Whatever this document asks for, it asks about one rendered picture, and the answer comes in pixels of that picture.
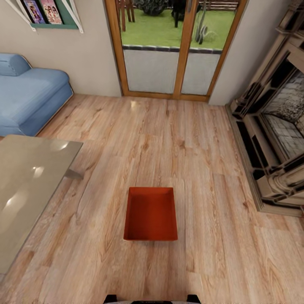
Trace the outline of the storage box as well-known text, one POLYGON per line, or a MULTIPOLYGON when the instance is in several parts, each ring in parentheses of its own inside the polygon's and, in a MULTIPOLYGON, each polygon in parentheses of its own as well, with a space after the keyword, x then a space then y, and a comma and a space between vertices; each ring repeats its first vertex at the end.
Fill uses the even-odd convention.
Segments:
POLYGON ((129 241, 178 239, 173 188, 129 187, 123 239, 129 241))

